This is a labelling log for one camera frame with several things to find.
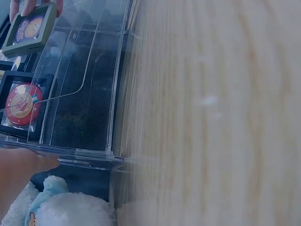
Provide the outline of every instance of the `red circular sticker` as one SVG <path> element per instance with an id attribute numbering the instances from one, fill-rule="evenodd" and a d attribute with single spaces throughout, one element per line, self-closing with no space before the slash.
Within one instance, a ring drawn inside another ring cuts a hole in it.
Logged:
<path id="1" fill-rule="evenodd" d="M 24 83 L 14 87 L 8 95 L 5 104 L 5 113 L 8 119 L 15 125 L 25 126 L 39 115 L 39 108 L 43 98 L 39 87 Z"/>

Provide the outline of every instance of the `framed cartoon image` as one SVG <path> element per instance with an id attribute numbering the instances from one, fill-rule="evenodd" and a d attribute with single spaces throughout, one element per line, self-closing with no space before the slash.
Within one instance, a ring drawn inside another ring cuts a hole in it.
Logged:
<path id="1" fill-rule="evenodd" d="M 8 35 L 10 26 L 11 23 L 9 21 L 9 15 L 7 15 L 4 21 L 0 25 L 0 70 L 1 71 L 15 70 L 15 71 L 30 72 L 37 58 L 36 53 L 19 56 L 18 59 L 17 57 L 8 58 L 3 54 L 2 46 Z"/>
<path id="2" fill-rule="evenodd" d="M 33 73 L 6 71 L 0 84 L 0 132 L 38 140 L 53 81 L 53 75 L 42 75 L 36 84 Z"/>
<path id="3" fill-rule="evenodd" d="M 3 54 L 11 58 L 42 51 L 51 34 L 56 15 L 54 2 L 37 6 L 28 16 L 18 13 L 4 41 Z"/>

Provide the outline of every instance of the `wooden surface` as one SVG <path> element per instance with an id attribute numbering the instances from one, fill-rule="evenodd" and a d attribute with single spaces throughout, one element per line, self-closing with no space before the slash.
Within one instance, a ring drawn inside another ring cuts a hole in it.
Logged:
<path id="1" fill-rule="evenodd" d="M 299 0 L 141 1 L 119 226 L 301 225 L 300 21 Z"/>

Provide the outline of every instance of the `picture frame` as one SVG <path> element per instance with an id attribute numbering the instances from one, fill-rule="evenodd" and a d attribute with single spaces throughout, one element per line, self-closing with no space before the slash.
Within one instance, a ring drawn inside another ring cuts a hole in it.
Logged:
<path id="1" fill-rule="evenodd" d="M 55 23 L 54 2 L 34 8 L 27 16 L 18 13 L 11 24 L 2 51 L 6 57 L 17 57 L 42 51 Z"/>
<path id="2" fill-rule="evenodd" d="M 11 92 L 12 84 L 15 82 L 28 84 L 32 82 L 33 73 L 25 73 L 25 72 L 16 72 L 16 71 L 5 71 L 4 76 L 2 78 L 0 84 L 0 121 L 4 119 L 5 116 L 5 107 L 7 103 L 7 98 Z M 54 76 L 52 74 L 41 74 L 39 79 L 37 80 L 36 85 L 43 87 L 42 100 L 46 100 L 49 98 L 50 89 L 52 86 Z M 32 141 L 39 141 L 42 129 L 42 123 L 45 115 L 47 103 L 41 102 L 39 105 L 39 114 L 36 117 L 34 123 L 35 128 L 34 131 L 28 132 L 28 129 L 18 129 L 11 126 L 5 126 L 2 123 L 0 124 L 0 133 L 28 139 Z"/>
<path id="3" fill-rule="evenodd" d="M 33 64 L 37 58 L 37 53 L 20 56 L 18 63 L 15 64 L 16 57 L 7 58 L 2 51 L 2 46 L 9 32 L 11 23 L 9 21 L 9 15 L 5 17 L 0 25 L 0 71 L 9 71 L 13 67 L 15 71 L 31 72 Z"/>

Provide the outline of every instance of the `plush toy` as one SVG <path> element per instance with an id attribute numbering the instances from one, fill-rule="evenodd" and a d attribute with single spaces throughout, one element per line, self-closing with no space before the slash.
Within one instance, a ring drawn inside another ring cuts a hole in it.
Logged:
<path id="1" fill-rule="evenodd" d="M 14 203 L 10 206 L 7 215 L 2 220 L 1 226 L 23 226 L 25 215 L 38 196 L 39 191 L 32 182 L 29 182 L 25 189 L 19 194 Z"/>
<path id="2" fill-rule="evenodd" d="M 42 193 L 33 195 L 35 190 L 31 183 L 24 189 L 4 218 L 3 226 L 114 225 L 114 212 L 106 201 L 82 193 L 69 193 L 62 178 L 50 176 L 44 181 Z M 27 209 L 17 212 L 18 208 Z"/>

